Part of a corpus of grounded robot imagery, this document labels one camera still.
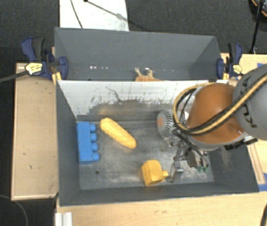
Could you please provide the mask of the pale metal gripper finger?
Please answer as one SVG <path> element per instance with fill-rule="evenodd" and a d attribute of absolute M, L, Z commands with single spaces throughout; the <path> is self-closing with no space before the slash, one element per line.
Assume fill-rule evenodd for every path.
<path fill-rule="evenodd" d="M 176 169 L 174 174 L 173 174 L 173 183 L 174 184 L 180 184 L 182 182 L 182 177 L 183 177 L 183 169 Z"/>
<path fill-rule="evenodd" d="M 173 174 L 174 174 L 175 170 L 179 170 L 179 169 L 181 169 L 180 162 L 174 162 L 171 166 L 171 169 L 170 169 L 170 182 L 173 182 Z"/>

